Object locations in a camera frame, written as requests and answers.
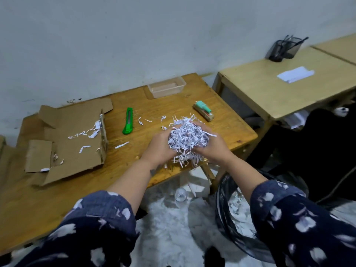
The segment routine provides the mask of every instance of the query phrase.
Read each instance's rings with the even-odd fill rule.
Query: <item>folded white paper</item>
[[[287,83],[293,83],[297,80],[301,80],[312,75],[314,75],[314,70],[308,70],[305,67],[298,67],[296,69],[283,72],[277,77]]]

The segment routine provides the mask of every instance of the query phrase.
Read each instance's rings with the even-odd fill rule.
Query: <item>sleeve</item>
[[[98,191],[79,199],[57,229],[16,266],[129,266],[138,236],[127,200]]]
[[[250,200],[258,238],[277,266],[352,266],[356,228],[305,198],[296,187],[270,180]]]

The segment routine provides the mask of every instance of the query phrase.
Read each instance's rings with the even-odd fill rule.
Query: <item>wooden tabletop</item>
[[[213,131],[222,135],[230,150],[254,140],[255,132],[234,112],[197,74],[183,76],[187,85],[180,94],[154,99],[147,86],[112,94],[113,110],[105,114],[106,133],[109,149],[104,166],[85,174],[69,177],[44,187],[29,184],[26,178],[9,177],[0,195],[0,254],[11,251],[41,236],[47,235],[58,226],[75,202],[89,193],[108,188],[131,164],[140,157],[152,136],[168,127],[172,115],[190,116],[197,100],[205,102],[215,115],[207,123]],[[132,107],[133,132],[122,134],[126,109]],[[161,123],[161,116],[167,118]],[[141,116],[143,126],[138,123]],[[22,123],[17,142],[18,149],[24,149],[34,131],[41,124],[37,115],[26,117]],[[115,146],[130,141],[115,149]],[[14,165],[23,170],[23,165]],[[149,187],[158,184],[182,171],[179,164],[168,165],[150,180]]]
[[[288,84],[278,74],[297,67],[314,70]],[[221,81],[265,120],[278,120],[356,86],[356,66],[319,50],[300,50],[293,59],[267,59],[220,71]]]
[[[312,47],[356,65],[356,33],[329,40]]]

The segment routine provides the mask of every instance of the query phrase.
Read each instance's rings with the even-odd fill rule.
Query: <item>person's right hand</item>
[[[229,150],[224,139],[219,134],[214,133],[209,126],[200,122],[193,123],[200,126],[203,131],[216,135],[216,137],[209,136],[206,147],[194,147],[193,151],[207,158],[211,163],[226,167],[235,155]]]

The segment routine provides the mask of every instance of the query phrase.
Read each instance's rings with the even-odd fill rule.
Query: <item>pile of shredded paper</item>
[[[238,188],[229,199],[231,219],[236,230],[243,236],[256,238],[256,229],[252,223],[250,206]]]
[[[176,150],[179,155],[173,158],[174,163],[180,163],[180,166],[188,165],[188,160],[192,161],[194,167],[198,166],[199,161],[203,161],[203,157],[192,149],[195,146],[206,147],[209,141],[208,135],[216,137],[216,135],[209,134],[202,130],[200,126],[193,124],[191,121],[197,119],[194,114],[188,118],[174,119],[171,125],[181,125],[181,127],[174,127],[168,139],[168,145],[171,149]]]

